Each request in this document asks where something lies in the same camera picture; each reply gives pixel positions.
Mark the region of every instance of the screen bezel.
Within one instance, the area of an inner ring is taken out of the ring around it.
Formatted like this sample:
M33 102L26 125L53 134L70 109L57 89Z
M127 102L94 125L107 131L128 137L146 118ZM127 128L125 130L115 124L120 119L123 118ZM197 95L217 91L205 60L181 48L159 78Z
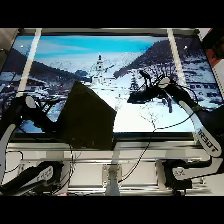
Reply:
M23 33L19 33L18 36L34 36L35 29L25 29ZM197 32L195 32L194 29L174 29L173 33L175 37L196 37L200 41L200 38L197 35ZM67 29L63 28L43 28L42 34L43 36L64 36L64 35L85 35L85 36L168 36L167 29ZM216 75L213 72L213 76L215 77L216 82L218 83L218 80L216 78ZM58 142L52 138L51 135L48 135L46 133L15 133L13 134L12 138L10 139L10 142L36 142L36 140L33 138L38 138L40 141L43 142ZM193 133L192 132L115 132L114 133L115 138L120 141L192 141L194 140Z

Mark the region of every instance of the large screen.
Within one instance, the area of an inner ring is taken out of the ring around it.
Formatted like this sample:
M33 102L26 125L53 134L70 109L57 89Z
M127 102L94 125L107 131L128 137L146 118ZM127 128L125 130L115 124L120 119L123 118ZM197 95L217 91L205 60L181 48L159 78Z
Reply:
M15 97L33 40L34 36L16 38L0 74L1 104L4 99L9 102ZM219 107L223 99L200 40L181 36L175 37L175 42L186 85L195 91L202 107ZM178 81L170 46L167 36L41 36L25 90L43 103L51 98L60 99L48 112L49 118L56 121L78 80L117 111L114 132L152 132L188 117L169 98L155 98L143 105L127 103L131 92L145 88L139 70L149 73L153 80L165 74ZM21 127L26 132L41 132L31 121L25 121ZM193 130L189 119L163 132Z

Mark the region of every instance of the blue sky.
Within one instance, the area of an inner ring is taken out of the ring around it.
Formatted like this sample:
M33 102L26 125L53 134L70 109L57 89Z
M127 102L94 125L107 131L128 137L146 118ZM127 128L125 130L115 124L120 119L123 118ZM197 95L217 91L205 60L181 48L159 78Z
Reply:
M166 37L150 36L41 36L35 59L65 57L72 54L104 52L143 52L154 42ZM32 36L20 36L14 48L24 53L31 46Z

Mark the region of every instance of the tree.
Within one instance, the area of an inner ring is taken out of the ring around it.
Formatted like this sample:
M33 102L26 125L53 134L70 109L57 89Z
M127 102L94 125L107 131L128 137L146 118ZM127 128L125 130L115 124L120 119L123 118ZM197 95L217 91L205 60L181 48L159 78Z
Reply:
M132 75L130 90L136 91L138 89L139 89L139 86L138 86L138 83L136 81L135 75Z

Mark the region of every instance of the black folded object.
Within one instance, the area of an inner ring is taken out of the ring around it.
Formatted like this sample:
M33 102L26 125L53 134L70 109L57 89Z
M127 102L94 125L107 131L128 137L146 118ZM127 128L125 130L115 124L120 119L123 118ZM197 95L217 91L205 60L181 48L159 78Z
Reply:
M76 81L56 122L57 135L73 148L112 150L115 116L93 90Z

